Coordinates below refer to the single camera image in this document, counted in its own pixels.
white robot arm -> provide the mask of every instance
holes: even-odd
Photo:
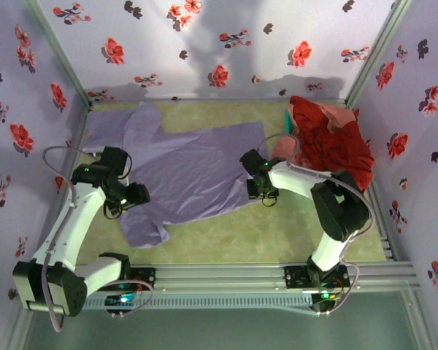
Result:
[[[47,269],[47,283],[53,310],[64,316],[76,316],[90,294],[116,280],[126,280],[130,270],[128,257],[104,253],[90,265],[77,268],[77,256],[97,211],[120,214],[133,206],[150,201],[142,184],[124,184],[122,176],[128,154],[115,147],[105,147],[100,161],[82,164],[72,175],[76,200],[69,192],[65,206],[45,242],[30,262],[20,261],[13,270],[18,294],[24,307],[32,311],[49,311],[42,288],[42,269]],[[54,236],[59,233],[55,246]],[[48,264],[45,259],[52,249]]]
[[[370,216],[374,219],[353,177],[348,171],[331,174],[293,166],[282,158],[268,161],[255,149],[240,162],[252,177],[247,181],[250,198],[276,198],[279,190],[289,190],[313,199],[323,236],[308,258],[307,273],[313,286],[320,287],[339,267],[352,238]]]

floral wallpaper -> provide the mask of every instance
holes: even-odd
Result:
[[[34,1],[93,101],[345,99],[393,6],[393,0]]]
[[[356,105],[391,240],[412,261],[438,333],[438,0],[412,2]]]
[[[12,270],[49,230],[47,214],[59,196],[61,181],[42,150],[71,143],[83,112],[22,2],[0,1],[0,340],[13,303],[20,304]],[[49,156],[58,167],[66,157]]]

clothing pile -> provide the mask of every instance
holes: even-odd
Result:
[[[288,111],[293,124],[292,134],[300,142],[300,152],[291,163],[318,171],[345,169],[364,192],[373,178],[374,159],[361,137],[354,113],[298,96],[292,96]],[[291,157],[295,143],[290,137],[282,137],[272,156]]]

red garment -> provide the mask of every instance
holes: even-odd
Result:
[[[335,133],[328,130],[329,119],[317,104],[293,96],[293,119],[299,130],[295,136],[300,141],[302,156],[319,171],[349,171],[364,192],[372,178],[374,159],[370,148],[361,137],[356,121],[351,121]]]

cable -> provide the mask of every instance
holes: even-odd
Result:
[[[126,177],[130,174],[131,166],[133,165],[133,160],[131,159],[131,156],[128,153],[126,155],[128,155],[128,158],[130,158],[130,166],[128,167],[128,171],[126,172],[126,174],[118,178],[119,180],[126,179]]]
[[[154,289],[153,289],[153,287],[151,287],[151,285],[149,283],[146,283],[144,281],[140,281],[140,280],[137,280],[137,279],[129,279],[129,280],[126,280],[126,281],[123,281],[123,280],[113,281],[113,282],[107,283],[104,287],[113,286],[115,284],[122,284],[122,283],[123,284],[136,283],[136,284],[140,284],[142,286],[146,286],[150,290],[150,296],[149,296],[149,298],[143,304],[141,304],[137,308],[134,308],[133,310],[127,311],[125,313],[120,312],[119,316],[118,316],[119,318],[122,318],[122,317],[130,315],[130,314],[134,314],[135,312],[140,311],[148,303],[150,303],[150,301],[153,299],[153,296],[154,296]]]
[[[108,220],[115,220],[115,219],[118,219],[118,218],[122,215],[122,213],[123,213],[122,205],[119,203],[119,204],[118,204],[118,215],[115,216],[115,217],[110,217],[109,215],[107,215],[107,208],[108,208],[108,207],[109,207],[109,203],[108,203],[107,201],[105,201],[105,202],[104,202],[104,205],[103,205],[103,212],[104,212],[104,217],[105,217],[106,219],[108,219]]]
[[[293,151],[293,154],[292,154],[289,158],[287,158],[287,161],[289,161],[289,160],[293,160],[293,159],[298,155],[298,153],[299,153],[299,151],[300,151],[300,141],[299,141],[298,138],[296,138],[295,135],[293,135],[293,134],[291,134],[291,133],[273,133],[271,136],[266,137],[266,138],[265,138],[265,139],[264,139],[264,140],[258,145],[258,148],[257,148],[256,150],[259,151],[261,145],[262,145],[264,142],[266,142],[266,141],[268,141],[269,139],[272,139],[273,137],[276,137],[276,136],[288,136],[288,137],[291,137],[292,139],[295,140],[295,142],[296,142],[296,144],[295,144],[295,150]]]

